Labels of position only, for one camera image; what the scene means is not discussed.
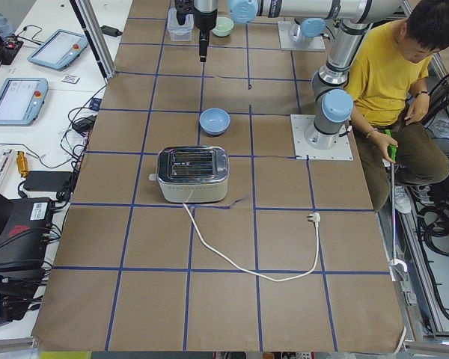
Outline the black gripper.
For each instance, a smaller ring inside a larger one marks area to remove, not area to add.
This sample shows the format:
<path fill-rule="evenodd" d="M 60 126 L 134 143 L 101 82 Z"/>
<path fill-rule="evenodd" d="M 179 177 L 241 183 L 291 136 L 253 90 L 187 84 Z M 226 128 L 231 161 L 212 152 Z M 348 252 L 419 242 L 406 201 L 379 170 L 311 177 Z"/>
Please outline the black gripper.
<path fill-rule="evenodd" d="M 194 0 L 195 25 L 199 33 L 199 60 L 207 61 L 208 47 L 210 44 L 210 33 L 216 26 L 218 15 L 217 0 Z"/>
<path fill-rule="evenodd" d="M 186 22 L 186 15 L 193 14 L 194 12 L 194 1 L 175 0 L 174 3 L 177 10 L 177 22 L 179 25 L 184 25 Z"/>

